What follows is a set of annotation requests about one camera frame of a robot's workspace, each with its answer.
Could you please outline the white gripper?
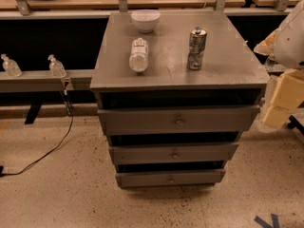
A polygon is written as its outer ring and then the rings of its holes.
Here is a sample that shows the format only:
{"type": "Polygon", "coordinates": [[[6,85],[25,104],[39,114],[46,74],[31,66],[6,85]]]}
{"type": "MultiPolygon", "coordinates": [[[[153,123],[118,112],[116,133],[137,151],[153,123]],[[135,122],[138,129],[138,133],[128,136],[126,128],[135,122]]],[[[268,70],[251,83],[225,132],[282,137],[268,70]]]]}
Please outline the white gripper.
{"type": "MultiPolygon", "coordinates": [[[[275,56],[278,30],[272,31],[264,40],[254,47],[254,52],[264,56],[275,56]]],[[[292,112],[304,102],[304,71],[289,69],[277,79],[275,93],[271,104],[263,106],[261,122],[271,128],[280,128],[284,125],[292,112]]]]}

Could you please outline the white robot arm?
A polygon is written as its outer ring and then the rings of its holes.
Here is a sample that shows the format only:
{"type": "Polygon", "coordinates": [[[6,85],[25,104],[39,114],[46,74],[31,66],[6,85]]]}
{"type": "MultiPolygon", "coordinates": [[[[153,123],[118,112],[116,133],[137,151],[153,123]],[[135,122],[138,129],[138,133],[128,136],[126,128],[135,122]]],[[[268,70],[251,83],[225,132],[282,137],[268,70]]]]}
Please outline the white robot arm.
{"type": "Polygon", "coordinates": [[[266,103],[261,121],[269,128],[280,128],[304,102],[304,1],[254,47],[254,52],[270,56],[286,67],[276,79],[275,90],[266,103]]]}

